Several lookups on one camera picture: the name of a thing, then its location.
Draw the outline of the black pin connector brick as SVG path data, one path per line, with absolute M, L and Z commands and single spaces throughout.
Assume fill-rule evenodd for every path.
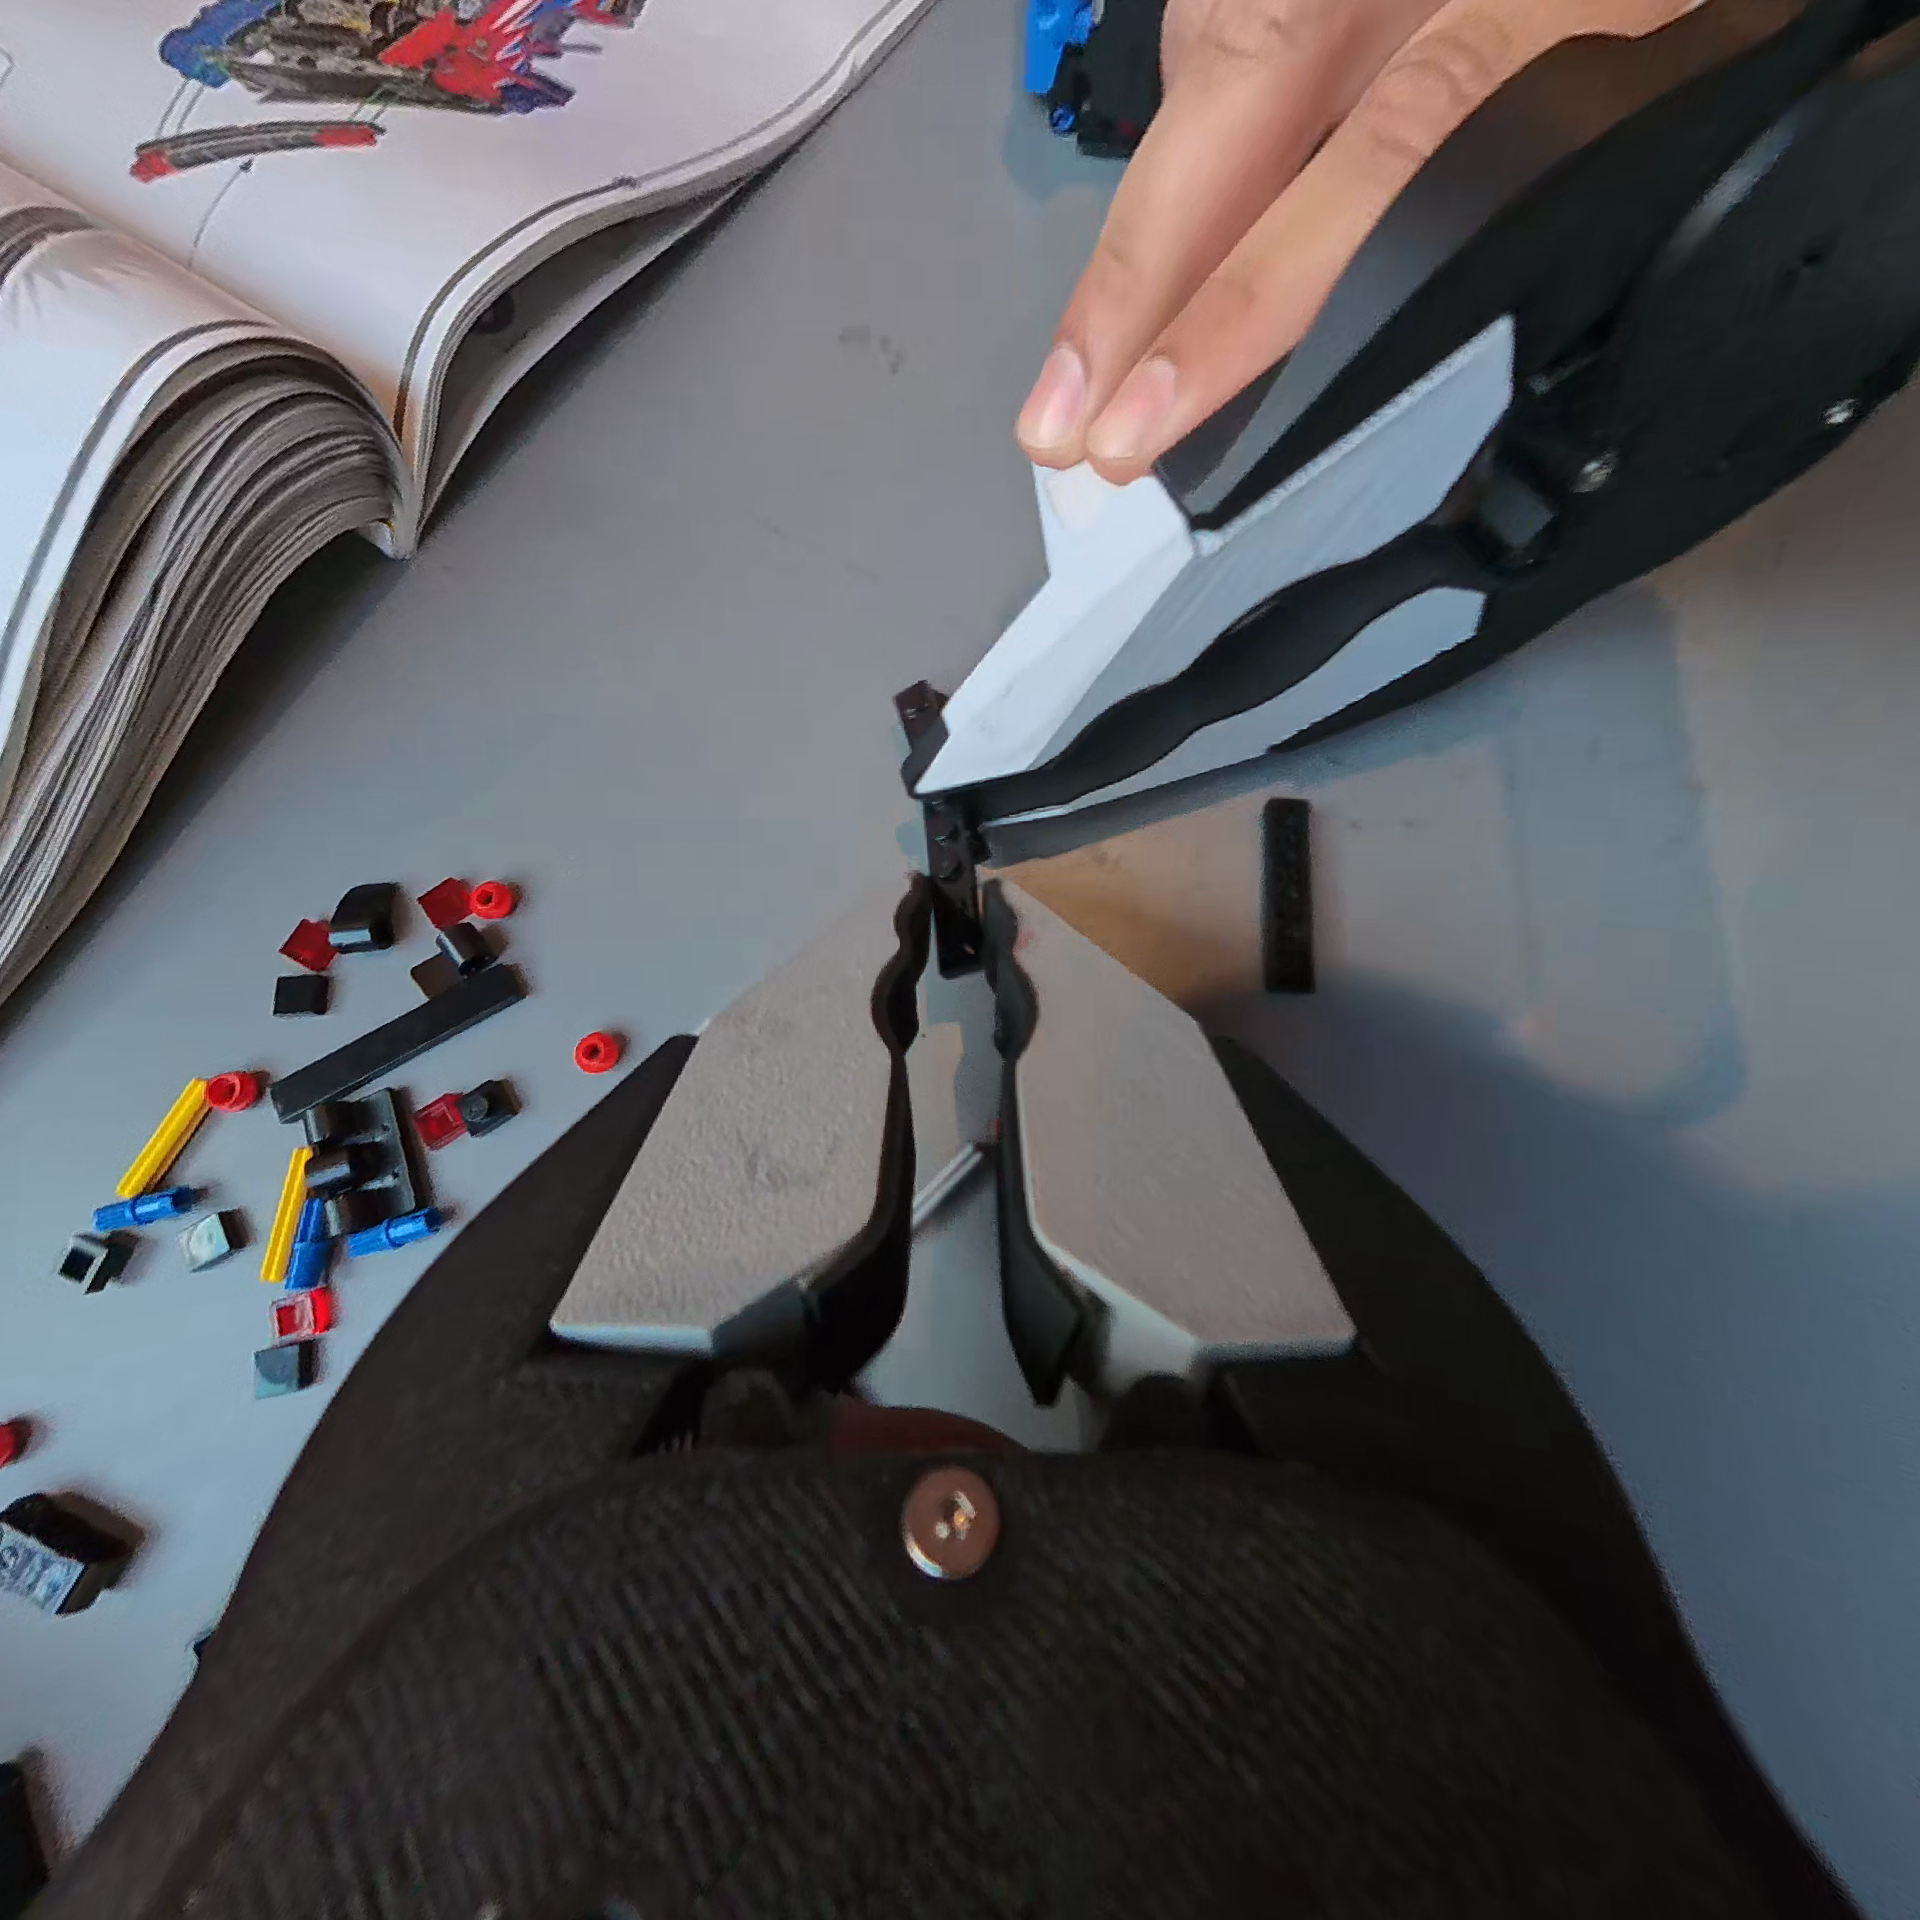
M 44 1616 L 76 1616 L 149 1541 L 138 1518 L 81 1491 L 29 1493 L 1 1509 L 1 1596 Z

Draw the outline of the pile of small brick pieces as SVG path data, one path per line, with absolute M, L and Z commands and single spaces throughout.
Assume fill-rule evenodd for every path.
M 298 1118 L 314 1105 L 393 1088 L 391 1078 L 399 1067 L 519 1004 L 522 985 L 490 934 L 494 923 L 513 914 L 519 898 L 520 891 L 509 881 L 438 883 L 417 898 L 436 938 L 434 950 L 414 971 L 422 994 L 417 1005 L 337 1044 L 284 1083 L 254 1069 L 186 1078 L 116 1177 L 111 1198 L 96 1206 L 87 1229 L 61 1248 L 54 1267 L 58 1283 L 84 1296 L 108 1290 L 128 1274 L 138 1235 L 178 1219 L 186 1220 L 189 1268 L 201 1272 L 229 1259 L 238 1248 L 229 1214 L 198 1214 L 201 1188 L 173 1179 L 180 1154 L 206 1121 L 217 1113 L 252 1113 L 270 1099 L 279 1121 L 302 1130 Z M 494 1132 L 509 1116 L 511 1105 L 501 1085 L 484 1083 L 441 1094 L 410 1118 L 420 1147 L 434 1147 L 448 1138 Z M 336 1324 L 332 1268 L 337 1259 L 391 1253 L 429 1240 L 441 1227 L 441 1212 L 425 1206 L 368 1233 L 327 1237 L 319 1201 L 304 1196 L 310 1158 L 312 1150 L 298 1132 L 261 1243 L 257 1277 L 272 1291 L 272 1339 L 254 1355 L 254 1389 L 261 1400 L 294 1394 L 314 1381 L 322 1339 Z

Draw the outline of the open instruction booklet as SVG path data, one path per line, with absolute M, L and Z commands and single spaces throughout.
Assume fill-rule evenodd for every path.
M 913 3 L 1 5 L 1 994 L 328 541 L 420 533 L 511 386 Z

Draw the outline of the toy brick car model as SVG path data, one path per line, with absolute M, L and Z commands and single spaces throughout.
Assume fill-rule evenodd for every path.
M 1128 161 L 1164 99 L 1168 3 L 1028 3 L 1022 85 L 1055 137 Z

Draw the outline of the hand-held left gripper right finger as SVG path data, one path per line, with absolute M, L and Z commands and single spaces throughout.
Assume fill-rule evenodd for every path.
M 1330 1361 L 1356 1324 L 1206 1033 L 1023 888 L 982 894 L 999 1296 L 1030 1396 Z

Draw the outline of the person's right hand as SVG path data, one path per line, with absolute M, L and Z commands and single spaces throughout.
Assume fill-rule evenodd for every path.
M 1305 336 L 1399 192 L 1560 41 L 1688 3 L 1181 3 L 1126 164 L 1016 420 L 1121 488 Z

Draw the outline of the black hinge brick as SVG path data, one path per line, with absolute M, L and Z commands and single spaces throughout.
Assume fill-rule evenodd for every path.
M 319 1201 L 327 1237 L 345 1240 L 434 1206 L 410 1112 L 393 1088 L 319 1101 L 302 1118 L 304 1196 Z

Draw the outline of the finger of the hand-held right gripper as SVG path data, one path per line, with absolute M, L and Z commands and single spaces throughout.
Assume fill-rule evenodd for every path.
M 1286 589 L 1172 683 L 1120 700 L 1055 758 L 976 785 L 972 824 L 1045 824 L 1136 801 L 1420 701 L 1465 665 L 1482 609 L 1480 592 L 1456 585 L 1428 585 L 1397 609 L 1356 584 Z
M 1158 481 L 1037 483 L 1047 584 L 943 709 L 911 790 L 933 801 L 1058 758 L 1166 685 L 1276 592 L 1362 563 L 1433 514 L 1512 398 L 1514 322 L 1489 322 L 1214 533 Z

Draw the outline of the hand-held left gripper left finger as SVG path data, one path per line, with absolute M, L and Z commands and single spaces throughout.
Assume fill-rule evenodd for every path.
M 862 898 L 712 1018 L 548 1317 L 597 1352 L 849 1386 L 906 1293 L 905 1057 L 933 888 Z

